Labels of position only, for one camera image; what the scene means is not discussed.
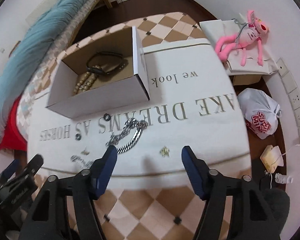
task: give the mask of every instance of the silver chain necklace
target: silver chain necklace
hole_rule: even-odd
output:
[[[144,129],[148,127],[148,123],[145,120],[138,121],[135,118],[130,118],[127,120],[124,124],[124,127],[122,128],[122,132],[120,134],[114,135],[114,132],[111,132],[110,140],[106,143],[106,146],[109,147],[110,145],[118,145],[119,141],[126,137],[128,134],[130,134],[131,129],[137,128],[134,135],[132,136],[131,140],[124,146],[121,146],[117,149],[118,154],[122,154],[128,150],[130,150],[132,147],[136,145],[138,140],[140,139],[140,136]],[[78,155],[71,156],[71,161],[79,161],[81,164],[81,168],[90,168],[93,164],[93,161],[84,161],[81,157]]]

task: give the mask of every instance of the diamond pattern rug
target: diamond pattern rug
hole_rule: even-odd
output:
[[[233,177],[251,175],[251,170],[238,171]],[[35,176],[39,189],[47,177]],[[108,240],[192,240],[205,202],[189,185],[147,190],[106,190],[94,201],[96,213]],[[70,227],[77,231],[72,197],[67,199]],[[228,233],[232,197],[226,198],[219,239]]]

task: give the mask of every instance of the black ring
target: black ring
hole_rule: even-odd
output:
[[[103,69],[101,68],[93,68],[89,66],[89,63],[91,62],[91,60],[93,60],[96,56],[112,56],[112,57],[118,57],[121,59],[121,62],[113,69],[110,70],[108,72],[105,72]],[[100,75],[100,76],[106,76],[106,75],[110,75],[112,73],[114,73],[117,69],[119,69],[121,66],[124,66],[124,59],[123,59],[123,55],[120,53],[115,53],[115,52],[107,52],[107,51],[103,51],[103,52],[97,52],[96,54],[94,54],[88,61],[87,61],[87,70],[88,72]]]
[[[82,136],[81,136],[80,133],[77,133],[77,134],[75,135],[75,140],[76,140],[76,141],[80,141],[81,138],[82,138]]]
[[[111,115],[105,114],[105,115],[103,116],[103,119],[105,119],[105,120],[108,122],[108,121],[111,120]]]

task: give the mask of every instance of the pink panther plush toy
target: pink panther plush toy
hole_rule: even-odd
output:
[[[261,37],[265,36],[269,32],[269,28],[258,18],[252,19],[251,15],[254,11],[248,11],[248,29],[243,29],[241,33],[237,33],[231,36],[221,37],[216,44],[215,52],[221,61],[227,61],[229,54],[234,49],[242,49],[243,56],[241,60],[241,66],[246,64],[247,54],[246,48],[248,45],[258,42],[258,65],[263,66],[262,59],[262,43]]]

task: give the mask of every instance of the white cardboard box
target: white cardboard box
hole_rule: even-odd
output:
[[[110,79],[97,78],[96,88],[74,95],[78,76],[87,71],[86,62],[100,51],[121,53],[129,64]],[[143,47],[133,26],[97,39],[63,58],[46,107],[65,117],[75,118],[149,99]]]

